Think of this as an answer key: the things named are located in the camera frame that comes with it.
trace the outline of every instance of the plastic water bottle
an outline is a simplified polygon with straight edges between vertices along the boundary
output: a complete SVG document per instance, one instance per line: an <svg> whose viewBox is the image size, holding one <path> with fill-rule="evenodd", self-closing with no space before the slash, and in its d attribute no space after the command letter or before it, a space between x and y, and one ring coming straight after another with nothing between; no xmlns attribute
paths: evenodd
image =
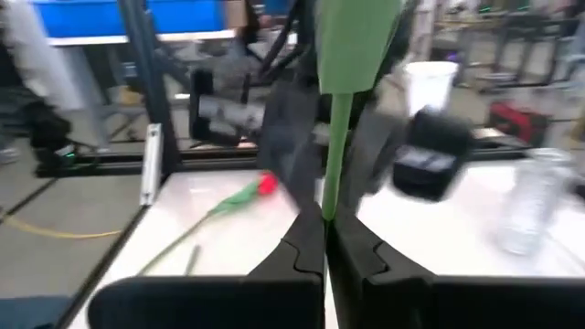
<svg viewBox="0 0 585 329"><path fill-rule="evenodd" d="M542 148L528 151L516 171L497 231L500 246L518 255L535 252L573 176L569 153Z"/></svg>

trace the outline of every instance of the gray floor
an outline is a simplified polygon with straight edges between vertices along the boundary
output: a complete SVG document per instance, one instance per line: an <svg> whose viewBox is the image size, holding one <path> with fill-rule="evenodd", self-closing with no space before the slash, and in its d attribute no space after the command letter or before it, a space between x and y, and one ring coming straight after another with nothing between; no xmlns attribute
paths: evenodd
<svg viewBox="0 0 585 329"><path fill-rule="evenodd" d="M487 53L491 46L478 46L474 53L477 60ZM538 51L537 62L531 66L536 73L542 69L545 50ZM485 117L485 100L471 90L454 90L450 112L481 123ZM558 114L562 119L575 118L577 106L559 105ZM73 137L79 141L94 141L85 113L68 114L74 122ZM186 112L175 111L175 128L179 137L187 137ZM122 118L109 121L113 131L122 123ZM142 138L147 124L142 117L134 127ZM551 141L557 141L569 129L569 123L556 124ZM124 139L124 134L114 140ZM182 141L186 148L189 141ZM16 164L0 166L0 207L10 208L23 197L47 182L33 176L35 161L27 148L27 141L18 140L23 152ZM117 143L114 151L141 152L140 143ZM19 211L20 220L43 228L76 233L98 233L123 228L138 208L140 177L90 177L68 178L58 181L46 193L28 207ZM99 261L114 238L93 240L48 239L20 232L4 224L0 226L0 298L17 296L65 294L72 295L81 286L92 268Z"/></svg>

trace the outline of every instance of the white table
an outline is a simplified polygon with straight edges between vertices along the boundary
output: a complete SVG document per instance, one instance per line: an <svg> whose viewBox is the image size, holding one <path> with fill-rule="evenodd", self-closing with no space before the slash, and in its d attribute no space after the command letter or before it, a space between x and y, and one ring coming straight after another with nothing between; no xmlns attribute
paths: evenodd
<svg viewBox="0 0 585 329"><path fill-rule="evenodd" d="M550 238L534 259L508 255L490 241L489 228L512 186L511 164L471 164L450 198L438 204L403 197L386 185L375 196L364 198L358 216L392 247L436 274L585 276L581 266L585 244L580 242L585 207L572 196L563 200ZM135 275L220 199L257 176L255 171L172 175L97 289ZM194 244L201 246L195 274L247 274L278 245L296 214L291 200L281 191L238 214L212 219L152 275L182 275ZM87 301L69 328L88 328L86 307ZM329 285L325 317L326 328L336 329Z"/></svg>
<svg viewBox="0 0 585 329"><path fill-rule="evenodd" d="M186 32L186 33L163 33L156 35L163 42L182 42L195 40L230 39L236 36L233 29L210 32ZM127 36L104 36L104 37L50 37L48 43L53 47L72 47L87 45L115 45L127 43ZM288 37L290 45L296 44L296 33Z"/></svg>

